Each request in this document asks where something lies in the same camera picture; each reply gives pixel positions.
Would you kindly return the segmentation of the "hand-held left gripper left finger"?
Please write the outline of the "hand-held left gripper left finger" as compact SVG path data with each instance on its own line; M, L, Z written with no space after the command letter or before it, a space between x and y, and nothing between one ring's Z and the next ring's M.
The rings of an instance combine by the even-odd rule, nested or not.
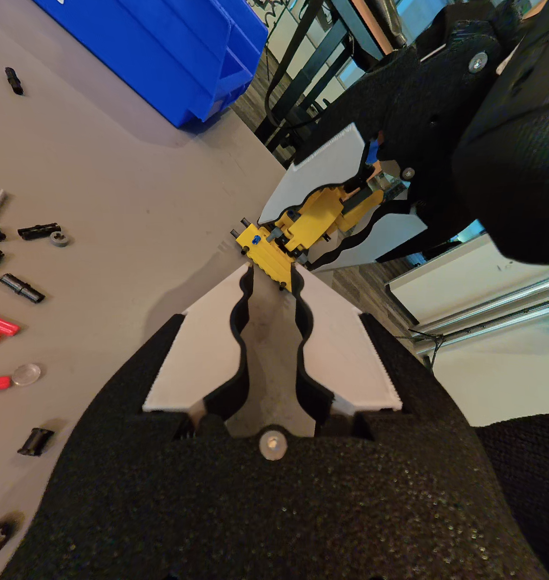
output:
M244 263L180 316L180 326L142 405L146 414L186 414L197 426L206 415L224 422L249 396L247 347L254 267Z

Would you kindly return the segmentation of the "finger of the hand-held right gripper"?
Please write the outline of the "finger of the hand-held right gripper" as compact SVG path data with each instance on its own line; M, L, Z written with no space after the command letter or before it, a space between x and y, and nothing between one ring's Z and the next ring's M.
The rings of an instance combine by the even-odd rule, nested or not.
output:
M278 221L288 209L303 207L314 192L354 178L364 163L364 153L365 140L352 122L302 162L291 164L263 208L258 224Z
M309 270L327 272L374 263L427 228L408 201L390 201L376 209L368 223L345 237L335 250L312 262Z

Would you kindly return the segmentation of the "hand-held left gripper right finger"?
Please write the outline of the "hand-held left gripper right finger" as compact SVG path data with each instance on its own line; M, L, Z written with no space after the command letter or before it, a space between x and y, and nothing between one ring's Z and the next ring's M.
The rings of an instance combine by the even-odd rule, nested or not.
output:
M330 416L402 410L402 401L365 327L366 314L303 266L291 268L297 354L296 396L324 424Z

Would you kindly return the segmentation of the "yellow toy brick assembly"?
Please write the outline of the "yellow toy brick assembly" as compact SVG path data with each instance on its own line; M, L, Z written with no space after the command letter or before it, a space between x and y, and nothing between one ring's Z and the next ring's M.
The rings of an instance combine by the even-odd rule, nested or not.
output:
M369 184L351 194L342 187L326 187L310 195L301 208L287 209L273 224L256 226L243 219L243 232L230 234L241 254L277 282L279 290L291 291L291 265L306 264L308 250L316 242L355 227L383 199L384 191Z

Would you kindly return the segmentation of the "white low cabinet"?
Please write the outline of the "white low cabinet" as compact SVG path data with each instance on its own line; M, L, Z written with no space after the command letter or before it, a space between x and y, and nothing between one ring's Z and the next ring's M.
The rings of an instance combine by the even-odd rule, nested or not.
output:
M549 266L502 256L485 234L388 283L391 294L420 324L549 278Z

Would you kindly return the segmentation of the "clear round disc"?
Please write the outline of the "clear round disc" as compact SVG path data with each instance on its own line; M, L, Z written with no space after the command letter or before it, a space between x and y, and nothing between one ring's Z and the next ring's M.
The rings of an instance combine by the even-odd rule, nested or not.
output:
M11 375L11 383L14 386L30 386L37 382L42 375L40 366L34 363L27 363L18 366Z

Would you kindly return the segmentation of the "blue plastic storage bin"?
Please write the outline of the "blue plastic storage bin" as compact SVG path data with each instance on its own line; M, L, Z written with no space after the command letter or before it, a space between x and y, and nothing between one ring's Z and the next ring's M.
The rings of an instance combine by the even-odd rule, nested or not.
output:
M268 29L247 1L35 1L174 127L251 84Z

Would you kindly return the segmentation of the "black round toy piece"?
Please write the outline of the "black round toy piece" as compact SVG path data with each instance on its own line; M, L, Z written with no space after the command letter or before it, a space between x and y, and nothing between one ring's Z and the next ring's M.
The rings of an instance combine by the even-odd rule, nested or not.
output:
M25 521L25 514L21 511L12 511L0 518L0 551L20 531Z

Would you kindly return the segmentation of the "black frame table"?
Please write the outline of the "black frame table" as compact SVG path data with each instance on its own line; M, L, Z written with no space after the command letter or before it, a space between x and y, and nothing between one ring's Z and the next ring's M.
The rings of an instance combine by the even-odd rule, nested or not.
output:
M265 117L256 137L284 166L312 133L325 107L321 94L347 64L365 71L406 43L396 1L298 1L296 27L264 96ZM274 96L313 25L328 29L295 72L280 96Z

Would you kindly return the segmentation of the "metal rail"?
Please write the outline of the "metal rail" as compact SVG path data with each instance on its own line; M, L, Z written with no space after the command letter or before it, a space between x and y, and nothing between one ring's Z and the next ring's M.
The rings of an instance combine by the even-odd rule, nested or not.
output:
M421 358L443 347L539 320L549 315L549 278L518 288L411 331Z

